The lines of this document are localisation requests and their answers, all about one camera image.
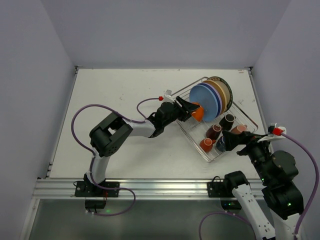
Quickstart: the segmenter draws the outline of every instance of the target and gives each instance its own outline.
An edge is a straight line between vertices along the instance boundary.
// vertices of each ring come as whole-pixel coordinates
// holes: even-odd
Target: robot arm
[[[191,113],[199,106],[176,97],[176,101],[165,101],[153,112],[144,123],[134,123],[124,120],[116,113],[111,113],[97,126],[89,136],[90,144],[95,152],[92,166],[92,177],[99,184],[105,181],[106,169],[111,155],[116,153],[128,137],[155,138],[163,133],[165,127],[176,121],[186,121]],[[90,170],[85,174],[84,181],[89,186],[94,182],[90,176]]]
[[[242,172],[225,175],[224,185],[227,191],[237,198],[254,229],[257,239],[293,240],[294,231],[300,214],[304,210],[303,197],[292,182],[298,174],[294,157],[285,151],[269,152],[269,141],[282,138],[272,134],[271,126],[267,135],[250,132],[233,134],[223,131],[226,150],[231,151],[237,145],[246,145],[238,151],[240,156],[248,155],[265,188],[263,197],[271,209],[274,228],[271,226],[257,201],[251,195],[251,188]]]

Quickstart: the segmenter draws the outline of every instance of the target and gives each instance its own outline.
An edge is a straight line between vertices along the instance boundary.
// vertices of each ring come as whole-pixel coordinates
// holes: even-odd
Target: orange object
[[[211,151],[214,142],[210,138],[205,138],[200,142],[199,146],[203,149],[203,151],[208,153]]]
[[[230,132],[233,134],[240,134],[242,132],[245,132],[247,130],[247,125],[240,124],[238,126],[235,126]]]
[[[193,102],[193,104],[200,106],[200,104],[197,102]],[[197,110],[191,113],[191,116],[194,117],[194,119],[197,120],[198,122],[202,120],[204,115],[205,115],[205,109],[202,106],[200,106]]]

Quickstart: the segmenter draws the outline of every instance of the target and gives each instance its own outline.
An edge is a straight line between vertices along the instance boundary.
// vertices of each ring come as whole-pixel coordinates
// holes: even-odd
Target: clear plastic dish rack
[[[166,95],[169,97],[171,96],[171,99],[175,100],[177,96],[181,97],[182,99],[189,101],[189,93],[193,86],[201,83],[202,81],[207,80],[208,77],[202,77],[199,80],[189,84],[188,86],[180,89],[179,91],[170,94],[171,91],[167,90]],[[184,132],[184,134],[187,136],[187,138],[192,142],[192,144],[195,146],[195,148],[198,150],[198,152],[203,156],[203,158],[208,162],[211,163],[214,160],[216,160],[218,157],[228,154],[228,152],[221,152],[216,148],[216,144],[213,145],[213,148],[210,152],[206,153],[202,150],[202,148],[199,146],[199,143],[202,139],[206,137],[207,130],[213,125],[218,124],[220,120],[224,117],[226,114],[233,114],[235,116],[235,121],[233,126],[237,126],[239,124],[247,125],[247,130],[251,133],[254,133],[258,130],[258,125],[235,103],[233,102],[230,109],[217,118],[215,118],[213,121],[210,122],[198,122],[193,117],[190,117],[187,121],[179,121],[177,120],[177,124],[181,127],[181,130]]]

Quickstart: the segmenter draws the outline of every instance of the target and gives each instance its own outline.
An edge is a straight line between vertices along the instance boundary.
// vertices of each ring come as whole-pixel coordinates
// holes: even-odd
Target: gray wall
[[[42,0],[86,68],[253,66],[290,0]]]
[[[319,156],[320,1],[292,0],[254,66],[254,81],[266,121],[284,123],[288,134]],[[315,170],[308,156],[288,140],[275,144],[295,156],[295,183],[309,198]],[[304,225],[309,239],[319,239],[320,191]]]
[[[39,0],[0,1],[0,236],[19,237],[43,177],[74,67]]]

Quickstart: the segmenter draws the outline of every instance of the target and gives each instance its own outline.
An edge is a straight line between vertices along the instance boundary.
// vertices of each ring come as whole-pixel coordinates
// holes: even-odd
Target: white table
[[[80,69],[77,74],[50,178],[83,177],[91,161],[91,153],[79,146],[71,134],[71,119],[87,104],[107,105],[126,117],[142,120],[136,105],[146,98],[163,96],[167,89],[176,92],[201,77],[219,76],[232,88],[234,102],[259,126],[264,134],[254,90],[246,70],[212,69]],[[140,110],[148,116],[160,106],[149,101]],[[110,112],[97,107],[84,110],[75,121],[75,132],[90,145],[89,132]],[[210,179],[242,171],[248,179],[258,175],[247,156],[238,156],[238,146],[216,161],[207,163],[192,146],[176,123],[167,126],[156,138],[129,137],[114,154],[106,171],[116,179]]]

